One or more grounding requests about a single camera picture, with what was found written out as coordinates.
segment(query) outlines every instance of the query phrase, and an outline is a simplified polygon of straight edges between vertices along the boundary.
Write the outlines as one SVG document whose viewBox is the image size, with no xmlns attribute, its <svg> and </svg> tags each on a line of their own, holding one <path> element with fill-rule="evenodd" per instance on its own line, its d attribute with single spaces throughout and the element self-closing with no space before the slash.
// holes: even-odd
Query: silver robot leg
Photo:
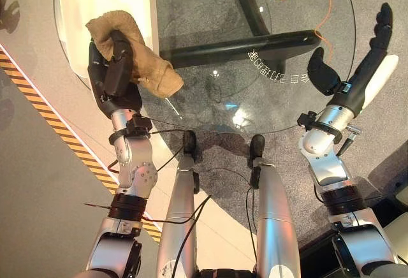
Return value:
<svg viewBox="0 0 408 278">
<path fill-rule="evenodd" d="M 194 159 L 190 155 L 184 155 L 177 167 L 176 179 L 171 194 L 170 204 L 166 220 L 185 221 L 194 212 Z M 164 223 L 163 232 L 157 257 L 157 277 L 171 277 L 174 263 L 180 249 L 180 245 L 186 237 L 191 225 L 191 219 L 185 224 Z M 177 265 L 177 278 L 193 277 L 196 266 L 196 230 L 191 232 L 184 245 L 180 260 Z"/>
<path fill-rule="evenodd" d="M 286 193 L 275 167 L 254 160 L 259 176 L 258 277 L 300 277 L 300 259 L 295 226 Z"/>
</svg>

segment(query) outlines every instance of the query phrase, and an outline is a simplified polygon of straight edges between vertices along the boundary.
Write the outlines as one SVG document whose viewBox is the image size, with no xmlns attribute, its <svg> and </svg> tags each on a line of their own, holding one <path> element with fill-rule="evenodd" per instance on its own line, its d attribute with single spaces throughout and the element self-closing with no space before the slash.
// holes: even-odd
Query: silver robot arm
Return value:
<svg viewBox="0 0 408 278">
<path fill-rule="evenodd" d="M 385 265 L 395 269 L 391 277 L 406 277 L 408 273 L 407 267 L 397 265 L 398 257 L 390 240 L 339 158 L 361 133 L 349 123 L 373 100 L 397 66 L 397 56 L 386 56 L 391 30 L 391 8 L 383 4 L 374 29 L 376 37 L 370 41 L 371 51 L 348 82 L 341 82 L 334 70 L 323 63 L 323 49 L 318 48 L 309 62 L 309 77 L 318 90 L 334 97 L 317 120 L 314 112 L 298 119 L 306 129 L 298 146 L 330 213 L 329 222 L 337 231 L 332 242 L 348 277 L 377 277 L 375 273 Z M 336 154 L 334 144 L 340 142 L 346 128 L 351 134 Z"/>
<path fill-rule="evenodd" d="M 120 31 L 111 33 L 114 42 L 110 62 L 91 42 L 89 78 L 99 109 L 112 121 L 109 137 L 119 164 L 119 188 L 108 217 L 96 235 L 86 271 L 75 278 L 134 278 L 141 264 L 142 230 L 147 198 L 157 182 L 149 131 L 152 124 L 140 115 L 142 100 L 136 85 L 129 83 L 133 52 Z"/>
</svg>

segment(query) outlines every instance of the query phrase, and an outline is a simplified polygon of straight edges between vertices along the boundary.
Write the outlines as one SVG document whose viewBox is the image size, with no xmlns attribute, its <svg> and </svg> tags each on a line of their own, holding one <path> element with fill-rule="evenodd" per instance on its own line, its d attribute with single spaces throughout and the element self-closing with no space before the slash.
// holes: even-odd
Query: round glass tabletop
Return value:
<svg viewBox="0 0 408 278">
<path fill-rule="evenodd" d="M 272 133 L 328 98 L 307 76 L 313 50 L 345 80 L 351 0 L 156 0 L 160 55 L 184 80 L 172 97 L 140 93 L 149 117 L 188 128 Z"/>
</svg>

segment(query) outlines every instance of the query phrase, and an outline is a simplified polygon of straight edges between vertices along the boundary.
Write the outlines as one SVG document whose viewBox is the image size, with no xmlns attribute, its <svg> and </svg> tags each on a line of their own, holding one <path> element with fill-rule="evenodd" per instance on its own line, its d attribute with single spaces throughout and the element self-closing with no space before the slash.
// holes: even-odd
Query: caution tape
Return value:
<svg viewBox="0 0 408 278">
<path fill-rule="evenodd" d="M 27 80 L 17 69 L 10 58 L 0 49 L 0 68 L 2 68 L 11 81 L 18 87 L 25 98 L 33 105 L 38 113 L 46 120 L 51 128 L 61 137 L 66 145 L 76 154 L 82 163 L 90 169 L 94 176 L 108 189 L 115 194 L 118 185 L 106 168 L 102 167 L 96 157 L 92 155 L 83 143 L 75 136 L 70 128 L 67 128 L 61 118 L 54 113 L 50 105 L 38 94 L 31 81 Z M 142 220 L 143 229 L 160 243 L 161 231 L 151 222 Z"/>
</svg>

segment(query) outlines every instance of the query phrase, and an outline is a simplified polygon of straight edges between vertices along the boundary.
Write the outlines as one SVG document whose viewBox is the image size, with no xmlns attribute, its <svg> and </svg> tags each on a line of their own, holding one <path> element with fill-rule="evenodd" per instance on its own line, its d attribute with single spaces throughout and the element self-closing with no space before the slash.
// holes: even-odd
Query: brown cloth bag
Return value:
<svg viewBox="0 0 408 278">
<path fill-rule="evenodd" d="M 161 59 L 145 46 L 142 34 L 133 17 L 123 10 L 109 11 L 90 20 L 86 27 L 99 52 L 106 60 L 113 54 L 110 33 L 121 31 L 133 49 L 133 71 L 131 81 L 141 84 L 155 96 L 168 98 L 183 86 L 183 80 L 170 62 Z"/>
</svg>

